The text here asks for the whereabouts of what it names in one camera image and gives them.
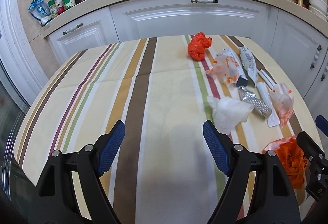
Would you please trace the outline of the small orange clear wrapper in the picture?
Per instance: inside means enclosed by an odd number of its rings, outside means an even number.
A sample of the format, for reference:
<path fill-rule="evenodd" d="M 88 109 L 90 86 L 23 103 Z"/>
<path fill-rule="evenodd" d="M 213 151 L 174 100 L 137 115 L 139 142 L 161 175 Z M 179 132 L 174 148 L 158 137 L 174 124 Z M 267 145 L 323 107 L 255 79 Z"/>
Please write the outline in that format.
<path fill-rule="evenodd" d="M 217 79 L 220 83 L 232 84 L 226 83 L 226 77 L 229 76 L 229 71 L 227 69 L 225 61 L 221 61 L 218 57 L 213 60 L 213 67 L 205 71 L 205 73 L 213 79 Z"/>

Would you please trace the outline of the orange plastic bag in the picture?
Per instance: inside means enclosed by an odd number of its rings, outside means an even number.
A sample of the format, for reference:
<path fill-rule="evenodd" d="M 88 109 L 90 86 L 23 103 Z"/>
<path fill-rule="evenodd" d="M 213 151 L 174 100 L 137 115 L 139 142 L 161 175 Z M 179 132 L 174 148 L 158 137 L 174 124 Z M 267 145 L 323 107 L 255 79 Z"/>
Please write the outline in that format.
<path fill-rule="evenodd" d="M 293 189 L 302 189 L 305 183 L 305 171 L 308 166 L 308 159 L 303 150 L 297 144 L 296 136 L 286 137 L 273 141 L 262 151 L 274 151 L 291 182 Z"/>

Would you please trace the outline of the orange white snack packet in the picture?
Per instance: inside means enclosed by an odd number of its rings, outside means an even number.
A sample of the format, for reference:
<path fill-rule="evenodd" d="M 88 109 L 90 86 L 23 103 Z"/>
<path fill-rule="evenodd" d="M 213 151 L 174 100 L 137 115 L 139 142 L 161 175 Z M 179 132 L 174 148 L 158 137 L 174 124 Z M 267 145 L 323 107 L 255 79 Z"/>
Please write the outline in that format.
<path fill-rule="evenodd" d="M 285 83 L 278 83 L 270 91 L 270 97 L 280 126 L 285 126 L 294 114 L 294 94 Z"/>

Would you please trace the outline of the silver foil wrapper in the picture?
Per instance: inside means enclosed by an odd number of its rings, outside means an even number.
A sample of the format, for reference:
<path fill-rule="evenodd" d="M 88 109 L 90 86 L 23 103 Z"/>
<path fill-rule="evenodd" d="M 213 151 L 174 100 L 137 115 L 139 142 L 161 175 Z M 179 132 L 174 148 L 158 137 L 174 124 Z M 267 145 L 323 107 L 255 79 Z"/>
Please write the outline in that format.
<path fill-rule="evenodd" d="M 239 86 L 237 89 L 242 101 L 251 104 L 255 109 L 262 113 L 265 119 L 268 119 L 271 116 L 272 109 L 265 101 L 259 99 L 255 93 L 251 92 L 244 86 Z"/>

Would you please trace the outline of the white stacked bowls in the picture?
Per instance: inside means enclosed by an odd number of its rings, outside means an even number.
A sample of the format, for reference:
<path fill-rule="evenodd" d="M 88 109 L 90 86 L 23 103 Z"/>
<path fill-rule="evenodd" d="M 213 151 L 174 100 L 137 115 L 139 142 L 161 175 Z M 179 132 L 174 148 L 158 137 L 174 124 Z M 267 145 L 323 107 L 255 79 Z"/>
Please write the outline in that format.
<path fill-rule="evenodd" d="M 320 18 L 327 21 L 327 4 L 324 0 L 309 0 L 309 9 Z"/>

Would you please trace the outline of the striped tablecloth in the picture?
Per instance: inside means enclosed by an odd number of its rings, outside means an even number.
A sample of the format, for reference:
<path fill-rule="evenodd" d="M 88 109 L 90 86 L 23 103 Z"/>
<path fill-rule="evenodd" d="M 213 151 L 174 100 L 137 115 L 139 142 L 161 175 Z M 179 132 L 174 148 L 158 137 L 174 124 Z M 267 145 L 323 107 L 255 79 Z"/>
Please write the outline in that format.
<path fill-rule="evenodd" d="M 207 223 L 227 181 L 202 134 L 212 117 L 209 96 L 238 99 L 233 85 L 207 76 L 218 52 L 247 46 L 257 65 L 294 95 L 294 116 L 270 128 L 256 112 L 230 134 L 260 153 L 270 142 L 307 132 L 314 120 L 291 80 L 258 44 L 214 35 L 203 61 L 187 55 L 189 35 L 147 38 L 80 51 L 37 96 L 14 146 L 26 176 L 37 183 L 50 153 L 78 151 L 108 133 L 116 121 L 125 137 L 101 183 L 122 223 Z"/>

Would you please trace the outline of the blue white snack bag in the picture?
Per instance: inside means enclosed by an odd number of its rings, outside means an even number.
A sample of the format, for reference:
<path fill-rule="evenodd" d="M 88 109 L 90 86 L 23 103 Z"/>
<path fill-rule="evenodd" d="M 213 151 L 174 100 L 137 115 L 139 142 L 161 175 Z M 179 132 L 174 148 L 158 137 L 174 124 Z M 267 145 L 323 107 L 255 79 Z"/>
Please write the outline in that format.
<path fill-rule="evenodd" d="M 52 20 L 51 12 L 44 0 L 33 0 L 28 8 L 31 16 L 36 19 L 41 26 L 46 25 Z"/>

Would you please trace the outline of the red plastic bag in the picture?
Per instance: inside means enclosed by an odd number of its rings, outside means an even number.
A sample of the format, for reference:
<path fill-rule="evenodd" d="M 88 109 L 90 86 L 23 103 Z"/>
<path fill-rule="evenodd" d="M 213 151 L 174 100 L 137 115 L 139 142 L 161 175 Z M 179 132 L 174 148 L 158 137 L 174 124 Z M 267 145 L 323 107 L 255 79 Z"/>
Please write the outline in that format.
<path fill-rule="evenodd" d="M 188 43 L 187 53 L 195 61 L 202 61 L 205 58 L 205 50 L 212 45 L 212 38 L 206 37 L 205 33 L 199 32 Z"/>

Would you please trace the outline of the white paper sleeve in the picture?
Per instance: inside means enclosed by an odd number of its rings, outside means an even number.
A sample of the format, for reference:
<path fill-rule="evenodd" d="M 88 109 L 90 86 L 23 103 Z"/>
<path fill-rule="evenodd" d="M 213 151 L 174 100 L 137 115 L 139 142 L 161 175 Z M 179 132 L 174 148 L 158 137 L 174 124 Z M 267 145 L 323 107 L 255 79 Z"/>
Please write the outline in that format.
<path fill-rule="evenodd" d="M 266 104 L 265 110 L 262 111 L 262 114 L 267 120 L 268 126 L 270 128 L 278 126 L 280 124 L 280 120 L 273 107 L 267 85 L 264 82 L 259 82 L 257 83 L 256 88 L 261 96 L 261 99 Z"/>

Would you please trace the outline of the white printed pouch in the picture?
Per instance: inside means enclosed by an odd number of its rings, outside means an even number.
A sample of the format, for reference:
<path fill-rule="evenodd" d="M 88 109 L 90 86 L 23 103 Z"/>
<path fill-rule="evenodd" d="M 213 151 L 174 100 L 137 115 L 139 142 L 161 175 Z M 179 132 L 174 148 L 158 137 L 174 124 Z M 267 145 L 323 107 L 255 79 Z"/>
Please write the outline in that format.
<path fill-rule="evenodd" d="M 242 66 L 246 71 L 248 77 L 254 83 L 254 86 L 256 86 L 258 83 L 258 77 L 255 58 L 248 47 L 241 46 L 239 47 L 239 50 Z"/>

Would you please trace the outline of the white tissue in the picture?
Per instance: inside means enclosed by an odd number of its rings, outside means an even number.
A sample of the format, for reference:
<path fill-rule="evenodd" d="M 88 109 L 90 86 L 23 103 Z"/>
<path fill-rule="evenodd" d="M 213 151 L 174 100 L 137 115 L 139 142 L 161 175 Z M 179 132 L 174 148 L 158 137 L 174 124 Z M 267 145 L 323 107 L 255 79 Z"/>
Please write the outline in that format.
<path fill-rule="evenodd" d="M 244 101 L 225 96 L 222 99 L 208 96 L 212 108 L 214 126 L 221 134 L 229 135 L 240 122 L 246 122 L 254 106 Z"/>

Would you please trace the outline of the white chopstick sleeve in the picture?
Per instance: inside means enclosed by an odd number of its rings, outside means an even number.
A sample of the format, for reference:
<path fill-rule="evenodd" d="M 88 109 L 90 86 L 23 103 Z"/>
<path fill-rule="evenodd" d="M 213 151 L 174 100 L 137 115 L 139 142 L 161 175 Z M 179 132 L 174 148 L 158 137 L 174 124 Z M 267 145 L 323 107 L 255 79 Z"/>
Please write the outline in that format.
<path fill-rule="evenodd" d="M 272 90 L 276 85 L 275 81 L 263 70 L 257 70 L 258 75 L 264 80 L 267 86 Z"/>

